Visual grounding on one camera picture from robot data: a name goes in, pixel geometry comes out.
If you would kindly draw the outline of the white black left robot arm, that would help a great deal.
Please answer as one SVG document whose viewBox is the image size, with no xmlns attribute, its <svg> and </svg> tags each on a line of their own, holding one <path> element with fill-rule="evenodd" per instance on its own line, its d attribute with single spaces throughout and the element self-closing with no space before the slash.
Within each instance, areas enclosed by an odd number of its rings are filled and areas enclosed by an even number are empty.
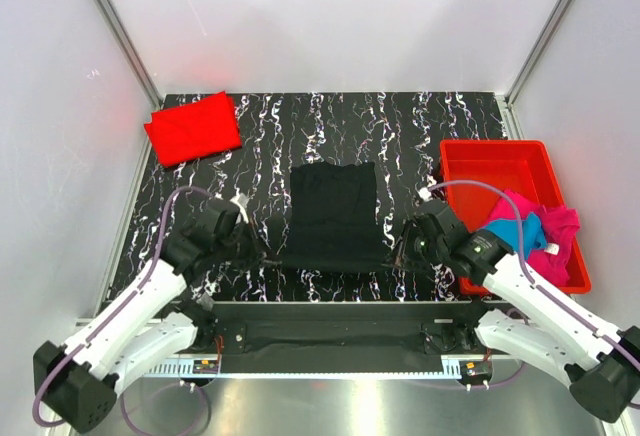
<svg viewBox="0 0 640 436">
<path fill-rule="evenodd" d="M 224 337 L 201 280 L 218 265 L 258 265 L 268 248 L 246 195 L 210 197 L 194 220 L 168 232 L 176 198 L 169 196 L 153 256 L 133 282 L 63 343 L 46 341 L 35 351 L 31 412 L 38 426 L 89 432 L 132 383 L 172 355 L 222 352 Z"/>
</svg>

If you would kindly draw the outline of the red plastic bin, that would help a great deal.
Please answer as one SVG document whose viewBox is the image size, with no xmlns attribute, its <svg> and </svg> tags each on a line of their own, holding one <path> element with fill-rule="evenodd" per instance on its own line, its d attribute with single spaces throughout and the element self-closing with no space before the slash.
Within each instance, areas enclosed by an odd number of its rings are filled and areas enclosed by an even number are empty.
<svg viewBox="0 0 640 436">
<path fill-rule="evenodd" d="M 517 192 L 538 204 L 565 204 L 551 161 L 542 142 L 506 140 L 445 140 L 440 144 L 440 174 L 444 181 L 474 180 L 505 193 Z M 470 231 L 482 226 L 502 199 L 476 186 L 449 186 L 447 200 Z M 592 284 L 575 236 L 567 265 L 570 281 L 558 287 L 566 294 L 586 294 Z"/>
</svg>

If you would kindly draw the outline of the pink t shirt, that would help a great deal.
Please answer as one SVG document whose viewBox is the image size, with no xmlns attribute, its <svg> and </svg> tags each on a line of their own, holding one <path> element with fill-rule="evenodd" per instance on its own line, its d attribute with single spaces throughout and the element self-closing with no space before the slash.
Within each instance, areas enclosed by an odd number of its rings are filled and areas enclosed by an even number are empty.
<svg viewBox="0 0 640 436">
<path fill-rule="evenodd" d="M 522 219 L 526 262 L 550 283 L 566 286 L 570 281 L 567 265 L 572 244 L 580 229 L 577 211 L 564 205 L 544 206 L 511 190 L 505 194 L 515 203 Z M 515 213 L 505 199 L 497 202 L 482 228 L 498 236 L 514 251 L 519 249 Z"/>
</svg>

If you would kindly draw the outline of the black t shirt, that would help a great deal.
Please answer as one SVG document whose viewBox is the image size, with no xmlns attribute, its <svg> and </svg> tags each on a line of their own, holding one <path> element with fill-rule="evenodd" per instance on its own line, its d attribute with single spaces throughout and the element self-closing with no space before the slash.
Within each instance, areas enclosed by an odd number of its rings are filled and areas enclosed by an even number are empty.
<svg viewBox="0 0 640 436">
<path fill-rule="evenodd" d="M 291 169 L 285 267 L 343 273 L 383 269 L 387 253 L 376 219 L 375 164 L 328 162 Z"/>
</svg>

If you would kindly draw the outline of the aluminium frame post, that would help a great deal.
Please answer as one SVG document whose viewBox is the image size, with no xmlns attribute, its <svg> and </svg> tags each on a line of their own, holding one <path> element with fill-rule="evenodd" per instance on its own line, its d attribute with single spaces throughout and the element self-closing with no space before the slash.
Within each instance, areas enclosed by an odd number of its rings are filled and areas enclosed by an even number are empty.
<svg viewBox="0 0 640 436">
<path fill-rule="evenodd" d="M 509 108 L 515 107 L 518 97 L 534 73 L 574 2 L 575 0 L 557 0 L 554 4 L 523 66 L 504 95 L 505 103 Z"/>
<path fill-rule="evenodd" d="M 113 0 L 94 0 L 102 18 L 111 31 L 124 58 L 133 72 L 139 86 L 149 100 L 153 109 L 161 107 L 164 97 L 157 89 L 149 71 L 147 70 L 129 32 Z"/>
</svg>

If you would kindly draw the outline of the aluminium frame post right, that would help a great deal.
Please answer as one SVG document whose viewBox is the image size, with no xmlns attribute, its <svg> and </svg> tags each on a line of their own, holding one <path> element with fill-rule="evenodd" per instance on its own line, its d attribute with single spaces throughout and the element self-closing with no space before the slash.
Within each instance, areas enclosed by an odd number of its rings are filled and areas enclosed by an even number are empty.
<svg viewBox="0 0 640 436">
<path fill-rule="evenodd" d="M 505 103 L 509 108 L 515 107 L 518 97 L 534 73 L 574 2 L 575 0 L 557 0 L 554 4 L 523 66 L 504 95 Z"/>
</svg>

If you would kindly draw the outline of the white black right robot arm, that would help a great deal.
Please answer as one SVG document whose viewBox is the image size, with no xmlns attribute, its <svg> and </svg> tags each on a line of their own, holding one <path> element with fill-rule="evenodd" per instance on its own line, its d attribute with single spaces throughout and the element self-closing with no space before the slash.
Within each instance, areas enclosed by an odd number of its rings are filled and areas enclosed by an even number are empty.
<svg viewBox="0 0 640 436">
<path fill-rule="evenodd" d="M 419 271 L 442 264 L 468 276 L 526 316 L 474 301 L 454 340 L 466 352 L 482 346 L 552 376 L 592 416 L 616 422 L 639 393 L 639 329 L 618 328 L 549 283 L 493 232 L 470 232 L 441 200 L 423 203 L 404 224 L 393 265 Z"/>
</svg>

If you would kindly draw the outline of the folded red t shirt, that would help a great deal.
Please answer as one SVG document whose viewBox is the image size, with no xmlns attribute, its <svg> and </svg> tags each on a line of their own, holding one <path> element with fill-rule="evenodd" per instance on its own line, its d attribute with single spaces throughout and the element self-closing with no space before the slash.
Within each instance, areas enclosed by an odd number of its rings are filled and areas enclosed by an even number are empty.
<svg viewBox="0 0 640 436">
<path fill-rule="evenodd" d="M 143 127 L 165 168 L 242 147 L 234 103 L 225 92 L 154 112 Z"/>
</svg>

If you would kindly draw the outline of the aluminium frame post left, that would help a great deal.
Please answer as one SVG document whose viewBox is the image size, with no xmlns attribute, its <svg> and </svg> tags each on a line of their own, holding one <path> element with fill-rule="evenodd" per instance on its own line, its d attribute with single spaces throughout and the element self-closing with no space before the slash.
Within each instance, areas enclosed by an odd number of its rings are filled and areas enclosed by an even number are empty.
<svg viewBox="0 0 640 436">
<path fill-rule="evenodd" d="M 133 72 L 139 86 L 149 100 L 153 109 L 161 107 L 164 97 L 157 89 L 149 71 L 147 70 L 129 32 L 113 0 L 94 0 L 102 18 L 111 31 L 124 58 Z"/>
</svg>

